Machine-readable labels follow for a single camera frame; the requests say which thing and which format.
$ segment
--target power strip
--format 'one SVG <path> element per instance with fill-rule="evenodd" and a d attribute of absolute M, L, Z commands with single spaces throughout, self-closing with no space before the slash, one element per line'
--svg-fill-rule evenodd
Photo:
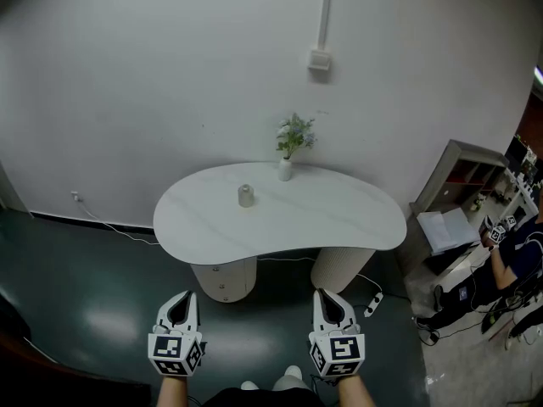
<path fill-rule="evenodd" d="M 383 301 L 383 294 L 377 293 L 375 294 L 375 297 L 373 298 L 372 302 L 368 305 L 368 309 L 364 312 L 364 316 L 366 318 L 369 318 L 375 313 L 375 309 L 379 306 L 379 304 Z"/>

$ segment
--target person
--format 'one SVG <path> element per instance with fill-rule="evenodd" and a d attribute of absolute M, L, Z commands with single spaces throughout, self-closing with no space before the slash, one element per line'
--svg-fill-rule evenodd
<path fill-rule="evenodd" d="M 543 192 L 540 192 L 537 216 L 517 231 L 511 231 L 499 245 L 488 234 L 481 241 L 489 249 L 490 257 L 473 272 L 473 276 L 448 293 L 444 293 L 443 287 L 438 285 L 434 289 L 434 309 L 437 313 L 431 318 L 417 317 L 415 322 L 418 328 L 432 331 L 446 327 L 480 305 L 490 304 L 502 296 L 514 295 L 529 278 L 537 274 L 543 257 Z"/>
<path fill-rule="evenodd" d="M 362 379 L 358 375 L 339 379 L 339 405 L 341 407 L 375 407 Z M 291 365 L 277 380 L 272 391 L 260 390 L 253 382 L 244 382 L 241 389 L 228 388 L 220 391 L 204 404 L 204 407 L 243 407 L 243 406 L 301 405 L 323 407 L 324 404 L 302 380 L 298 366 Z M 188 407 L 187 379 L 185 377 L 165 377 L 160 388 L 157 407 Z"/>
<path fill-rule="evenodd" d="M 506 350 L 511 348 L 513 339 L 516 338 L 520 341 L 520 337 L 524 332 L 539 324 L 543 324 L 543 306 L 527 314 L 515 327 L 509 330 L 506 339 Z"/>

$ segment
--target kidney-shaped desk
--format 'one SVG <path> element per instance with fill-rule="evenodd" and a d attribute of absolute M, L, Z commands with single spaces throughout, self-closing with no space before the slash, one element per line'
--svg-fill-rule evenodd
<path fill-rule="evenodd" d="M 238 204 L 243 184 L 255 190 L 250 208 Z M 231 303 L 253 289 L 258 255 L 299 248 L 322 248 L 311 281 L 339 293 L 375 250 L 401 244 L 406 221 L 389 195 L 352 176 L 296 164 L 283 182 L 276 163 L 243 163 L 171 186 L 154 211 L 154 232 L 211 298 Z"/>

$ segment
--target white vase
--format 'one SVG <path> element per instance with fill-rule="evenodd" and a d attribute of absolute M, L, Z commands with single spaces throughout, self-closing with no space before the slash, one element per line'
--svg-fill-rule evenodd
<path fill-rule="evenodd" d="M 281 159 L 277 168 L 277 176 L 279 181 L 288 181 L 292 175 L 292 163 L 289 159 Z"/>

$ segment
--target black pants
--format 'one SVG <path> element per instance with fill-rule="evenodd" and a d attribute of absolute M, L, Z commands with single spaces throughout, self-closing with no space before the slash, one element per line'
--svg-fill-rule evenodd
<path fill-rule="evenodd" d="M 440 302 L 443 306 L 441 312 L 438 312 L 432 318 L 419 320 L 434 329 L 446 327 L 460 320 L 465 314 L 472 312 L 473 309 L 477 309 L 478 306 L 496 301 L 504 291 L 497 288 L 492 273 L 492 265 L 490 259 L 488 259 L 481 268 L 473 273 L 473 276 L 468 277 L 464 282 L 459 283 L 448 293 L 441 296 Z"/>
<path fill-rule="evenodd" d="M 543 306 L 527 314 L 512 330 L 510 337 L 522 335 L 527 329 L 532 326 L 537 326 L 543 323 Z"/>

